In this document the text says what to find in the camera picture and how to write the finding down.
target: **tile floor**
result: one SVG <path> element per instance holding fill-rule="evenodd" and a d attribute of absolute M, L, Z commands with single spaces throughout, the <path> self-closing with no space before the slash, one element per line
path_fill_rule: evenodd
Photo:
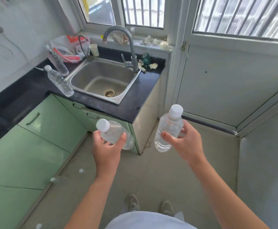
<path fill-rule="evenodd" d="M 239 139 L 202 125 L 192 125 L 202 136 L 208 161 L 235 191 Z M 124 198 L 130 192 L 137 195 L 141 210 L 157 212 L 161 200 L 167 199 L 174 211 L 182 211 L 185 221 L 198 229 L 220 228 L 198 180 L 174 148 L 166 153 L 155 149 L 155 130 L 156 127 L 149 138 L 150 147 L 147 146 L 141 156 L 122 152 L 99 229 L 104 229 L 124 211 Z M 91 136 L 87 137 L 64 170 L 66 181 L 51 187 L 22 228 L 34 228 L 38 223 L 42 223 L 45 228 L 63 228 L 68 222 L 94 179 Z M 80 168 L 85 170 L 83 174 L 78 172 Z"/>

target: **forearm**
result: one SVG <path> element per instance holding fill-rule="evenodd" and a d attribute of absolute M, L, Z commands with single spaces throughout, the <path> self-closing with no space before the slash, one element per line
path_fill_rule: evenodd
<path fill-rule="evenodd" d="M 229 188 L 205 158 L 190 166 L 201 182 L 223 229 L 269 229 Z"/>
<path fill-rule="evenodd" d="M 113 177 L 96 177 L 65 229 L 98 229 Z"/>

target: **white shirt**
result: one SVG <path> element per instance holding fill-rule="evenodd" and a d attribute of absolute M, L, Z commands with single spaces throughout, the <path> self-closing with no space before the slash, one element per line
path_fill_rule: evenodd
<path fill-rule="evenodd" d="M 177 218 L 156 212 L 133 211 L 114 218 L 106 229 L 196 229 Z"/>

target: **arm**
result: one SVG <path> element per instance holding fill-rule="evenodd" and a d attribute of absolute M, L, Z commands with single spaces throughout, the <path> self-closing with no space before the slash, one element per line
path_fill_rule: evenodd
<path fill-rule="evenodd" d="M 126 134 L 114 145 L 101 138 L 100 132 L 93 133 L 93 157 L 96 164 L 96 177 L 88 192 L 77 206 L 65 229 L 98 229 L 105 203 L 117 167 L 121 149 L 126 141 Z"/>
<path fill-rule="evenodd" d="M 208 202 L 223 229 L 269 229 L 229 188 L 208 163 L 202 149 L 202 139 L 186 120 L 181 133 L 174 138 L 163 132 L 161 136 L 174 146 L 191 167 L 203 186 Z"/>

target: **white door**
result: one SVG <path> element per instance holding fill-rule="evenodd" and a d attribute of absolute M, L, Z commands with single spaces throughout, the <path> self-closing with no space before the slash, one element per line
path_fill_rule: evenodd
<path fill-rule="evenodd" d="M 278 0 L 191 0 L 184 40 L 184 115 L 239 131 L 278 100 Z"/>

